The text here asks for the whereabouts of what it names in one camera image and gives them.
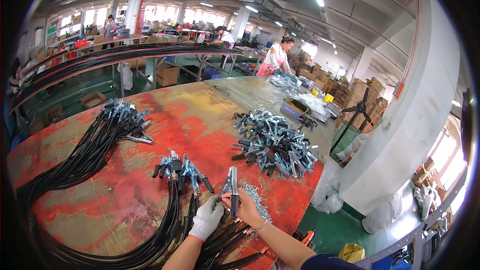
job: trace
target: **white work glove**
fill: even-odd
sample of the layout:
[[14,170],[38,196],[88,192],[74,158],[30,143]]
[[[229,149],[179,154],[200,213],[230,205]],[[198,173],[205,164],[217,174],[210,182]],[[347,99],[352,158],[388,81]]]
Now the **white work glove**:
[[193,227],[190,229],[189,236],[205,242],[217,229],[225,210],[223,203],[217,203],[219,198],[220,195],[212,196],[198,208],[197,215],[193,218]]
[[280,68],[280,65],[277,63],[277,57],[275,57],[275,53],[269,54],[268,57],[270,57],[270,64],[272,65],[273,70]]

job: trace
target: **orange hose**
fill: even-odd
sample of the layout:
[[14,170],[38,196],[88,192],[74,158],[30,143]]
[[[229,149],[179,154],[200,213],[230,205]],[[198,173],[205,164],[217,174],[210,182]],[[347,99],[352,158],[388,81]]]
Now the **orange hose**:
[[397,93],[395,94],[395,97],[393,97],[392,101],[390,101],[390,103],[383,109],[381,110],[369,123],[368,125],[365,126],[365,128],[363,129],[363,132],[362,132],[362,135],[360,136],[360,138],[358,139],[357,143],[355,143],[355,146],[353,147],[352,151],[350,151],[350,153],[346,156],[345,159],[343,159],[343,161],[341,161],[339,163],[339,165],[342,165],[348,158],[350,158],[350,156],[352,155],[352,153],[355,151],[355,149],[357,148],[358,144],[360,143],[360,140],[362,140],[362,137],[363,135],[365,135],[365,132],[367,131],[367,129],[369,128],[369,126],[375,121],[376,118],[378,118],[384,111],[387,110],[387,108],[392,105],[392,103],[395,101],[395,99],[397,99],[400,95],[400,92],[402,91],[403,89],[403,86],[404,86],[404,82],[405,80],[407,79],[407,76],[409,75],[409,72],[410,72],[410,68],[412,66],[412,61],[413,61],[413,57],[415,56],[415,50],[417,49],[417,37],[418,37],[418,31],[419,31],[419,0],[417,0],[417,28],[415,30],[415,39],[413,41],[413,48],[412,48],[412,56],[410,58],[410,62],[408,63],[408,67],[406,68],[406,73],[405,73],[405,76],[403,77],[402,81],[400,82],[400,87],[398,88],[398,91]]

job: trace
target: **silver bracelet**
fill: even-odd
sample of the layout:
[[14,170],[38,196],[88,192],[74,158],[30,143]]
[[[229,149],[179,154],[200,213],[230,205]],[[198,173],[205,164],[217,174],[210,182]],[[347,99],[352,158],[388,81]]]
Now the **silver bracelet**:
[[256,228],[253,231],[256,233],[257,231],[261,230],[267,224],[267,222],[268,222],[268,220],[265,219],[265,222],[259,228]]

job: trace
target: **hand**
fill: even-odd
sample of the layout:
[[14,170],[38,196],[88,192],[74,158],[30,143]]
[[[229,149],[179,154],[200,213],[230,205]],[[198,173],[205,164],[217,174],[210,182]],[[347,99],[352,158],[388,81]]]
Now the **hand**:
[[197,215],[193,218],[193,227],[189,236],[196,237],[205,242],[220,223],[225,207],[219,201],[220,195],[210,197],[205,204],[197,210]]
[[[259,228],[265,222],[265,219],[260,217],[257,211],[255,201],[247,194],[242,188],[238,189],[239,204],[238,204],[238,217],[252,228]],[[228,192],[223,194],[222,201],[225,207],[230,209],[232,207],[231,197],[232,193]]]

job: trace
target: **pink apron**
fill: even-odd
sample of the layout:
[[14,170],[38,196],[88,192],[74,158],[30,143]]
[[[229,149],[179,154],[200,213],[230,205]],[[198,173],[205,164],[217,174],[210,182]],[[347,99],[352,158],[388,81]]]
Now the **pink apron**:
[[[286,57],[287,57],[286,54],[285,54],[285,58],[283,58],[279,55],[278,58],[276,59],[276,64],[279,65],[279,66],[281,64],[283,64],[283,62],[285,62],[285,60],[287,59]],[[270,67],[270,69],[272,70],[272,65],[271,64],[265,63],[265,62],[261,63],[260,69],[258,69],[258,72],[257,72],[256,75],[272,75],[273,72],[272,73],[267,73],[266,72],[268,67]]]

